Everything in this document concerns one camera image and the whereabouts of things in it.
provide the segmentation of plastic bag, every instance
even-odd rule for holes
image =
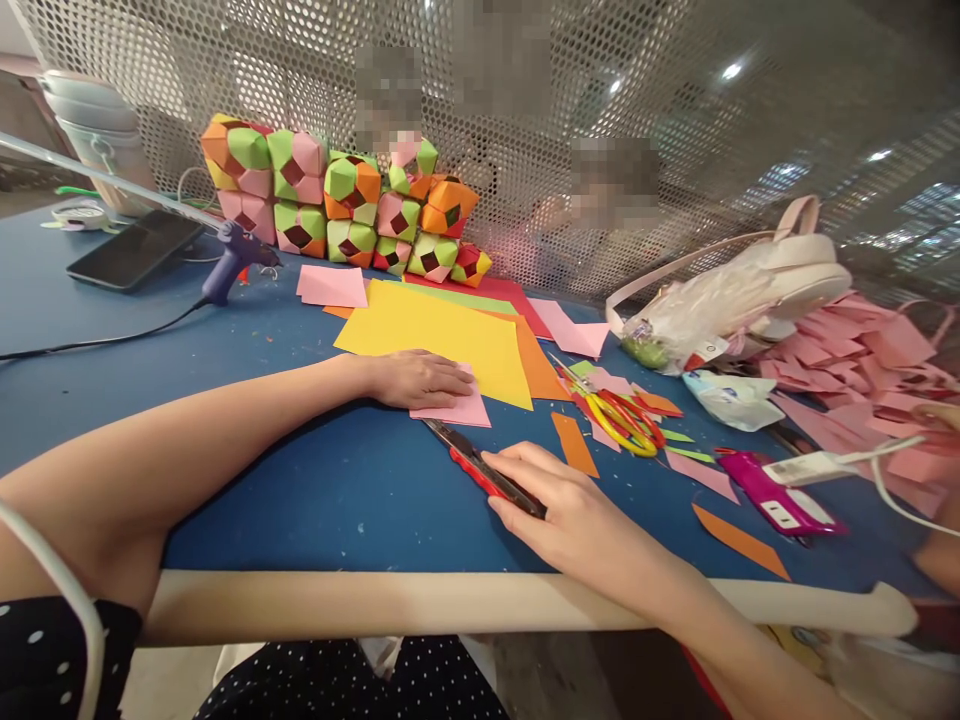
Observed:
[[[683,383],[708,413],[737,430],[755,432],[786,417],[767,399],[776,380],[697,370],[684,373]]]

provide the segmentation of box cutter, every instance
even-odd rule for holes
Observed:
[[[423,422],[450,449],[450,457],[461,469],[483,488],[487,495],[509,500],[524,512],[541,520],[547,514],[543,504],[510,478],[504,477],[487,465],[467,438],[439,420]]]

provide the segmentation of origami ball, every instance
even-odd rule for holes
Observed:
[[[459,243],[456,240],[422,232],[413,244],[407,272],[423,275],[436,283],[443,282],[457,260],[458,250]]]
[[[473,243],[463,243],[450,270],[450,279],[463,285],[478,287],[492,265],[493,261],[483,250]]]
[[[220,208],[227,220],[236,223],[265,245],[276,245],[273,229],[273,208],[263,198],[248,193],[220,190],[217,192]]]
[[[426,138],[413,133],[401,138],[390,152],[390,189],[422,202],[430,191],[437,157],[437,149]]]
[[[376,161],[339,152],[330,153],[330,158],[323,182],[327,217],[373,225],[380,198],[380,172]]]
[[[267,135],[273,166],[273,192],[278,198],[311,205],[323,204],[327,149],[303,132],[277,130]]]
[[[377,233],[369,225],[351,220],[327,223],[327,258],[357,267],[370,267],[377,245]]]
[[[270,148],[262,125],[217,113],[200,136],[200,147],[218,190],[239,190],[269,198],[273,194]]]
[[[377,240],[377,250],[373,255],[373,266],[377,270],[386,270],[391,275],[403,275],[411,251],[411,246],[403,240],[381,237]]]
[[[479,200],[479,195],[452,175],[435,175],[420,214],[420,226],[427,232],[459,239]]]
[[[320,258],[327,252],[327,219],[319,205],[281,200],[273,206],[277,244],[284,252]]]
[[[377,233],[412,243],[417,239],[420,205],[399,193],[385,193],[377,211]]]

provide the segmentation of purple glue gun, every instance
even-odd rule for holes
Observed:
[[[283,265],[272,248],[246,234],[233,220],[227,220],[223,224],[217,232],[217,239],[224,245],[223,257],[203,281],[203,297],[214,305],[223,307],[227,304],[227,293],[230,292],[237,275],[248,265]]]

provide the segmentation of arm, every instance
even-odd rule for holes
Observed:
[[[0,499],[47,539],[91,595],[145,615],[170,529],[277,440],[361,397],[396,407],[449,406],[452,394],[469,393],[468,380],[425,351],[339,355],[89,432],[0,480]],[[57,594],[2,525],[0,568],[0,600]]]
[[[510,532],[561,572],[686,645],[748,713],[765,720],[864,720],[764,637],[695,568],[624,515],[586,475],[529,443],[485,453],[484,459],[548,508],[546,519],[537,520],[490,498]]]

